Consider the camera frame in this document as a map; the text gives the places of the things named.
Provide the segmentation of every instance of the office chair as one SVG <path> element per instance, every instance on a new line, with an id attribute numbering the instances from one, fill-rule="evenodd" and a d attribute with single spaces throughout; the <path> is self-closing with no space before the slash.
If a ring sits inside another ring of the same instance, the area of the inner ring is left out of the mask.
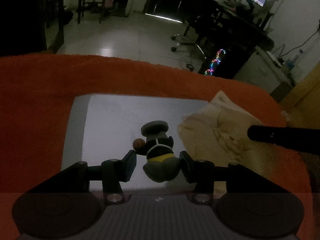
<path id="1" fill-rule="evenodd" d="M 183 37 L 184 39 L 188 39 L 190 42 L 180 42 L 175 47 L 171 47 L 171 51 L 177 51 L 178 47 L 181 45 L 187 46 L 195 46 L 198 47 L 201 53 L 206 56 L 203 50 L 200 48 L 199 43 L 204 38 L 206 30 L 215 25 L 215 19 L 218 16 L 219 11 L 217 10 L 216 1 L 213 0 L 184 0 L 183 10 L 185 11 L 186 20 L 189 23 Z M 192 41 L 187 38 L 187 33 L 193 27 L 196 30 L 196 33 L 199 34 L 196 41 Z M 176 40 L 177 37 L 182 36 L 181 34 L 176 34 L 171 37 L 173 41 Z"/>

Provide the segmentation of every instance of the beige cloth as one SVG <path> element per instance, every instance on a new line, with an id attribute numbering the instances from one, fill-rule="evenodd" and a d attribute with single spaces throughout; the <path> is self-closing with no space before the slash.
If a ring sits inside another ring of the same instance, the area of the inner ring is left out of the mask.
<path id="1" fill-rule="evenodd" d="M 207 106 L 184 119 L 178 134 L 195 160 L 223 167 L 237 162 L 268 178 L 277 161 L 276 147 L 251 141 L 247 136 L 251 125 L 263 124 L 219 91 Z"/>

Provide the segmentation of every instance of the round black pad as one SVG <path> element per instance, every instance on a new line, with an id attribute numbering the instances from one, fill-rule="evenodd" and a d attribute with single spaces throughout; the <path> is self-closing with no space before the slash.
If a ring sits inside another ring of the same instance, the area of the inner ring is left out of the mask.
<path id="1" fill-rule="evenodd" d="M 91 193 L 25 193 L 13 205 L 12 217 L 20 233 L 56 239 L 87 229 L 100 211 Z"/>
<path id="2" fill-rule="evenodd" d="M 167 132 L 169 130 L 168 123 L 165 121 L 152 121 L 141 127 L 141 134 L 145 137 L 148 134 L 157 134 L 159 132 Z"/>
<path id="3" fill-rule="evenodd" d="M 216 210 L 232 230 L 260 238 L 295 234 L 304 216 L 301 201 L 291 193 L 226 193 Z"/>

